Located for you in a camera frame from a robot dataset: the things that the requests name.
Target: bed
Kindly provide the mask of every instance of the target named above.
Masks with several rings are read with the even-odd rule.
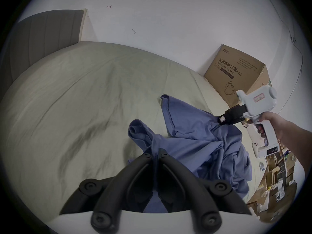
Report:
[[[10,184],[43,222],[55,218],[87,178],[115,176],[142,154],[128,137],[133,119],[168,136],[160,107],[168,94],[220,115],[228,109],[198,73],[158,55],[112,43],[78,42],[30,66],[0,104],[0,148]],[[242,124],[252,163],[248,200],[264,172]]]

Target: label sticker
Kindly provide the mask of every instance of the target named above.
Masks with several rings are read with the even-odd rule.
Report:
[[[225,121],[225,117],[224,116],[220,117],[220,122],[224,122],[224,121]]]
[[[254,97],[254,102],[258,102],[264,98],[264,93],[259,94],[258,96]]]

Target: white wall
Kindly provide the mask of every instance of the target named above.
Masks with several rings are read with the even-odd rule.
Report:
[[[48,10],[87,8],[83,41],[133,46],[202,75],[221,44],[237,48],[267,65],[279,96],[274,111],[281,110],[284,118],[312,131],[311,50],[287,8],[280,0],[272,2],[278,13],[269,0],[33,0],[20,20]],[[295,32],[304,60],[289,100],[301,54],[288,28],[292,37]],[[300,164],[294,175],[300,188],[304,178]]]

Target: mask illustration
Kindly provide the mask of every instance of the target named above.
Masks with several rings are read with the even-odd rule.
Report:
[[[229,81],[227,84],[225,84],[225,89],[224,89],[224,93],[226,95],[233,95],[236,93],[236,89],[234,88],[232,81]]]

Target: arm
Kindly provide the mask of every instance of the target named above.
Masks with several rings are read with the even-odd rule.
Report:
[[[272,112],[264,112],[259,121],[264,119],[271,122],[276,137],[294,153],[307,176],[312,163],[312,133]]]

